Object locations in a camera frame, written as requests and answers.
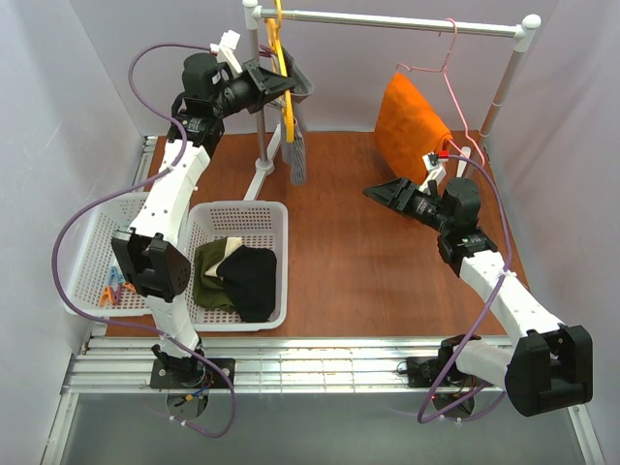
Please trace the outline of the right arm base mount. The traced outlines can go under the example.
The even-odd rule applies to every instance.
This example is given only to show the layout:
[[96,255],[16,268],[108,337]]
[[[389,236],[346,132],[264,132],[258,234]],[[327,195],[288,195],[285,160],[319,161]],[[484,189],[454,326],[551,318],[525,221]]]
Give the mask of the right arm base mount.
[[408,388],[430,388],[445,367],[438,358],[406,357],[396,366],[396,374],[406,378]]

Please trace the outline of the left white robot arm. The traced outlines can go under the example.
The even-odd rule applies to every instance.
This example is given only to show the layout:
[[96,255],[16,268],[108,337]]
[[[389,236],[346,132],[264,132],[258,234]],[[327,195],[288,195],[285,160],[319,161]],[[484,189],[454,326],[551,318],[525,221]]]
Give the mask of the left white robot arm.
[[202,344],[184,293],[191,263],[177,248],[181,223],[202,173],[224,134],[226,117],[255,113],[295,87],[295,81],[235,58],[195,53],[183,62],[182,90],[170,108],[165,157],[142,210],[111,247],[125,279],[142,296],[166,341],[154,346],[167,373],[194,385],[204,366],[193,354]]

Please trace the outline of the yellow plastic hanger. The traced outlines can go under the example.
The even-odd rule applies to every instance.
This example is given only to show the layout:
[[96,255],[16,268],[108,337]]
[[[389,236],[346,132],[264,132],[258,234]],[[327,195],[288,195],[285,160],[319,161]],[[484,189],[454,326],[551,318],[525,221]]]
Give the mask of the yellow plastic hanger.
[[[275,53],[277,61],[274,62],[276,64],[277,70],[280,72],[282,76],[287,78],[288,71],[285,63],[285,55],[284,50],[281,43],[280,38],[280,30],[282,27],[283,21],[283,9],[282,3],[280,0],[274,1],[274,6],[276,10],[276,18],[268,18],[265,22],[265,28],[267,33],[267,40],[269,47]],[[283,97],[284,107],[281,110],[282,116],[284,117],[284,126],[286,130],[286,143],[293,143],[295,140],[295,115],[293,110],[292,103],[292,95],[291,91],[287,90],[284,93]]]

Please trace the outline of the purple clothespin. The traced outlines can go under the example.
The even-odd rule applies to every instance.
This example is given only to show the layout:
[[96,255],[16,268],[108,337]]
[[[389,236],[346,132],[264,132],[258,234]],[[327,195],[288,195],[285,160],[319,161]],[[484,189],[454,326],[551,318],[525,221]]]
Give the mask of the purple clothespin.
[[275,52],[269,47],[260,45],[260,55],[262,57],[271,57],[275,54]]

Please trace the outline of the grey striped underwear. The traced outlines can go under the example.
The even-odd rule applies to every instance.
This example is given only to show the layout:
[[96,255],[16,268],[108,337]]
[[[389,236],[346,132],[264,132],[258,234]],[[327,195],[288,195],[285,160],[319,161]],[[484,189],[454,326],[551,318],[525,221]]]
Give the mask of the grey striped underwear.
[[307,130],[303,115],[301,113],[301,103],[314,92],[315,86],[295,63],[293,56],[284,48],[284,62],[287,68],[287,75],[294,79],[295,85],[291,90],[292,110],[294,115],[294,139],[292,142],[286,141],[286,122],[285,115],[281,113],[281,153],[283,161],[290,168],[291,183],[294,186],[301,186],[307,181],[306,173],[306,148],[304,134]]

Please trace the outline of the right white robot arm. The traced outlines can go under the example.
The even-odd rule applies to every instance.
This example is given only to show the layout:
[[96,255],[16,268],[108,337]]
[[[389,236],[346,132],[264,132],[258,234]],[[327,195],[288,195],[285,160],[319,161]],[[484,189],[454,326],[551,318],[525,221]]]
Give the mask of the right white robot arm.
[[530,294],[479,225],[478,185],[453,178],[442,193],[407,178],[368,187],[364,196],[438,232],[440,256],[473,289],[511,340],[501,349],[470,331],[441,343],[435,359],[412,371],[431,387],[463,381],[501,388],[524,417],[585,404],[593,397],[593,341]]

